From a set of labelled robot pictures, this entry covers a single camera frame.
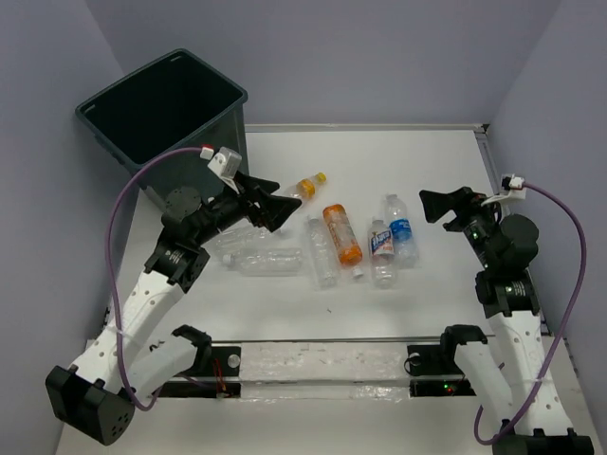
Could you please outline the large orange juice bottle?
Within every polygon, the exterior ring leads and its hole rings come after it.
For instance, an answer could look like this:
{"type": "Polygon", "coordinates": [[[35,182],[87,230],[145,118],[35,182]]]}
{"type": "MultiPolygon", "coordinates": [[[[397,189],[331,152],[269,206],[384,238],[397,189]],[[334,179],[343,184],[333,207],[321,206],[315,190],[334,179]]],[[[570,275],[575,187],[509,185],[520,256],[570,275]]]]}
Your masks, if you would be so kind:
{"type": "Polygon", "coordinates": [[[322,217],[340,263],[349,266],[359,264],[363,255],[345,208],[340,204],[328,206],[322,211],[322,217]]]}

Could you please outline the red blue label clear bottle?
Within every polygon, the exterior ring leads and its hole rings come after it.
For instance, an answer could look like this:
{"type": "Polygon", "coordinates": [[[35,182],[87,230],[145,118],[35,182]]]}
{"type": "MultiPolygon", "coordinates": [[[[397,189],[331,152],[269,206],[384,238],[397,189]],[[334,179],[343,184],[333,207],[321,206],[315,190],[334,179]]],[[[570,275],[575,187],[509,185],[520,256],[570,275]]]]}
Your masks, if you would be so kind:
{"type": "Polygon", "coordinates": [[[368,230],[369,258],[374,286],[389,289],[397,280],[392,232],[383,220],[373,218],[368,230]]]}

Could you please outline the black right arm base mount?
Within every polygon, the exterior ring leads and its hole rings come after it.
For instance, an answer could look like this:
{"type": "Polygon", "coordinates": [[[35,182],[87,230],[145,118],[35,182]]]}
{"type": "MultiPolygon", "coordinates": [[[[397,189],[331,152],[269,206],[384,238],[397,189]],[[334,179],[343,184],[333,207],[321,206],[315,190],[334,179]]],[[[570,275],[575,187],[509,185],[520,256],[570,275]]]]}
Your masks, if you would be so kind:
{"type": "Polygon", "coordinates": [[[438,344],[408,345],[403,368],[413,398],[475,395],[463,372],[443,356],[438,344]]]}

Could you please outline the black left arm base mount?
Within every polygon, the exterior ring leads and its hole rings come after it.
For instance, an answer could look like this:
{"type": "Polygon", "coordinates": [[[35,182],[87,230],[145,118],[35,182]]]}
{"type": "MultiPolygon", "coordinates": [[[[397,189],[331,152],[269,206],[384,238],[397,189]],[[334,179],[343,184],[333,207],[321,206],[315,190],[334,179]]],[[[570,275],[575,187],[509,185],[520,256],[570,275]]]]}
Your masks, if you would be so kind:
{"type": "Polygon", "coordinates": [[[167,382],[160,398],[239,398],[241,395],[239,345],[214,345],[210,359],[167,382]]]}

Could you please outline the blue label water bottle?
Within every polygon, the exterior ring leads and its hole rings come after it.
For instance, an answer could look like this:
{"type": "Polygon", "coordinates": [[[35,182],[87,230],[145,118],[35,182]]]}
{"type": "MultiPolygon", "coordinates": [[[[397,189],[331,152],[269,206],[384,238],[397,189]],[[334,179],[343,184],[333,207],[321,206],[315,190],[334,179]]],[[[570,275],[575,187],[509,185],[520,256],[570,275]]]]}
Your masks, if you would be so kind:
{"type": "Polygon", "coordinates": [[[406,204],[395,193],[386,194],[383,209],[385,222],[392,232],[399,267],[414,268],[418,261],[418,249],[406,204]]]}

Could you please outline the clear crushed bottle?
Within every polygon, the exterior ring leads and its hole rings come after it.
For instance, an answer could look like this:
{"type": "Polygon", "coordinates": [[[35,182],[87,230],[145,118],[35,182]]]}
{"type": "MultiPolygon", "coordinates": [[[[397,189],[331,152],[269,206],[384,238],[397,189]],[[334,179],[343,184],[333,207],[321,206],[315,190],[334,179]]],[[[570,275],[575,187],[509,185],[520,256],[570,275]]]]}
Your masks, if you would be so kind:
{"type": "Polygon", "coordinates": [[[264,227],[237,227],[217,235],[208,243],[208,247],[215,252],[233,251],[271,241],[275,238],[276,235],[264,227]]]}

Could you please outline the small yellow cap orange bottle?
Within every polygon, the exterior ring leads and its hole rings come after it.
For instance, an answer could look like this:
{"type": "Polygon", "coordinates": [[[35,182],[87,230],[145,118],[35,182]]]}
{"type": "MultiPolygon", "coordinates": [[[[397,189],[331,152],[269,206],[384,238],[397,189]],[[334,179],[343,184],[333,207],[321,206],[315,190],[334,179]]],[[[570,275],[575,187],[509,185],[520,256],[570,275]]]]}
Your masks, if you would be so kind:
{"type": "Polygon", "coordinates": [[[322,191],[326,184],[327,178],[324,173],[315,173],[307,178],[297,182],[287,190],[289,197],[294,197],[308,202],[312,200],[319,192],[322,191]]]}

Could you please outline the clear bottle white cap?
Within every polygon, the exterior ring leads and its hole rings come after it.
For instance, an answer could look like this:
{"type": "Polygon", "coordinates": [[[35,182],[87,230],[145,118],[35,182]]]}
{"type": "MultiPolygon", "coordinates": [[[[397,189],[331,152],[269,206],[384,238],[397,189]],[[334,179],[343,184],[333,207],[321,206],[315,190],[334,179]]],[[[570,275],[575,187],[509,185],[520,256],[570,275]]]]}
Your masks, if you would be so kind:
{"type": "Polygon", "coordinates": [[[298,275],[304,267],[299,248],[241,248],[224,254],[222,263],[228,269],[250,277],[285,277],[298,275]]]}

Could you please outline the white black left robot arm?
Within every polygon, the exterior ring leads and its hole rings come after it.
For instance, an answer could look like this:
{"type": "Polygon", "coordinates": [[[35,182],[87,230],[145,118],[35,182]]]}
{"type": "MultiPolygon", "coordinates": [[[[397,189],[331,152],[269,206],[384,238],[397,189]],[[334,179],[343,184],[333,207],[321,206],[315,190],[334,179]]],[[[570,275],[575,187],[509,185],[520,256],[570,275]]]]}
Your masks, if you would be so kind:
{"type": "Polygon", "coordinates": [[[46,377],[59,420],[110,446],[136,410],[155,403],[165,382],[208,368],[212,339],[190,325],[177,327],[155,348],[148,339],[207,265],[205,243],[243,219],[273,232],[301,206],[301,200],[278,194],[279,188],[274,181],[237,173],[210,202],[188,187],[168,195],[155,249],[128,298],[69,367],[56,366],[46,377]]]}

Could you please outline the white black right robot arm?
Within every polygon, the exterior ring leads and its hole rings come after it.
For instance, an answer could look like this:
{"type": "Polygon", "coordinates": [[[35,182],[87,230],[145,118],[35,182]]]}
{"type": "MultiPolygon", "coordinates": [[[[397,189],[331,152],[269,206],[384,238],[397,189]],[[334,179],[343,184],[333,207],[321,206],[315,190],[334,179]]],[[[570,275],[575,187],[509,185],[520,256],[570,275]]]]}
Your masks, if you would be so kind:
{"type": "Polygon", "coordinates": [[[443,332],[436,359],[446,371],[460,370],[480,400],[473,424],[478,444],[495,454],[592,454],[591,438],[575,430],[550,372],[585,276],[583,228],[574,224],[580,246],[576,285],[560,328],[545,347],[541,308],[528,273],[539,252],[539,230],[521,214],[502,214],[504,204],[538,190],[511,175],[494,195],[469,187],[449,193],[420,191],[427,222],[453,212],[444,229],[463,233],[483,267],[475,290],[502,355],[500,361],[494,359],[479,327],[457,324],[443,332]]]}

